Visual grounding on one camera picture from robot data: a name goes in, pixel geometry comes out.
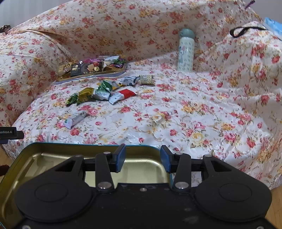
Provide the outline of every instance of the black circular cover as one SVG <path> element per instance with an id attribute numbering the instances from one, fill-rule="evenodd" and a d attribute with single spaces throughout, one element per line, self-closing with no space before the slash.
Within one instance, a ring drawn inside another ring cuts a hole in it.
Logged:
<path id="1" fill-rule="evenodd" d="M 246 222 L 265 216 L 272 197 L 266 185 L 244 174 L 221 172 L 198 185 L 195 198 L 210 216 L 229 222 Z"/>
<path id="2" fill-rule="evenodd" d="M 67 172 L 39 175 L 19 187 L 15 202 L 29 219 L 60 222 L 79 214 L 92 198 L 91 188 Z"/>

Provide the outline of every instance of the screw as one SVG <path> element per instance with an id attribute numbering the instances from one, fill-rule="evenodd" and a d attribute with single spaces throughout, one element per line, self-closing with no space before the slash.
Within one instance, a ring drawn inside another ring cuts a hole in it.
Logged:
<path id="1" fill-rule="evenodd" d="M 178 189 L 185 189 L 189 187 L 189 184 L 187 182 L 179 181 L 175 184 L 175 187 Z"/>
<path id="2" fill-rule="evenodd" d="M 100 188 L 100 189 L 108 189 L 108 188 L 110 188 L 112 186 L 112 184 L 110 183 L 110 182 L 107 182 L 107 181 L 103 181 L 103 182 L 100 182 L 99 184 L 98 184 L 98 187 Z"/>

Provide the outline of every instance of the teal bottle cap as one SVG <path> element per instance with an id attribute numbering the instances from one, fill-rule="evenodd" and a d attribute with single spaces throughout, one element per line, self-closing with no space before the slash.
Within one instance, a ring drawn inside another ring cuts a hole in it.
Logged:
<path id="1" fill-rule="evenodd" d="M 191 29 L 184 28 L 180 31 L 180 37 L 189 37 L 195 39 L 195 34 Z"/>

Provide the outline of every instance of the wooden floor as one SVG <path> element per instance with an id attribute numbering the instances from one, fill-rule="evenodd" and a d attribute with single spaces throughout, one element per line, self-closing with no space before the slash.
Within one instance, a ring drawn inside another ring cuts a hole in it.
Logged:
<path id="1" fill-rule="evenodd" d="M 11 165 L 12 160 L 0 148 L 0 165 L 5 165 L 5 164 Z M 273 189 L 271 192 L 272 192 L 272 204 L 267 212 L 266 218 L 272 224 L 274 224 L 278 229 L 282 229 L 282 186 Z"/>

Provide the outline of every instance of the floral pattern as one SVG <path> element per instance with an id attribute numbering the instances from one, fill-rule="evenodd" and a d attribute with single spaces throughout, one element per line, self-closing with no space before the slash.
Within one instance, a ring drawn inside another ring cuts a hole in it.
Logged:
<path id="1" fill-rule="evenodd" d="M 25 138 L 4 147 L 15 158 L 33 142 L 165 144 L 192 158 L 212 154 L 273 188 L 282 174 L 281 41 L 269 31 L 249 30 L 237 39 L 229 35 L 236 26 L 260 22 L 236 0 L 74 0 L 51 9 L 8 36 L 50 39 L 65 61 L 93 53 L 121 55 L 131 61 L 123 76 L 151 74 L 155 86 L 126 87 L 137 95 L 115 105 L 105 101 L 66 107 L 72 93 L 96 87 L 101 79 L 46 83 L 13 124 Z M 195 72 L 176 71 L 183 27 L 196 34 Z M 34 43 L 32 51 L 38 52 Z M 53 60 L 57 65 L 62 61 Z M 45 74 L 48 82 L 50 75 Z M 17 91 L 14 81 L 7 82 L 9 90 Z M 81 110 L 88 116 L 66 129 L 63 122 Z M 197 175 L 193 178 L 200 182 Z"/>

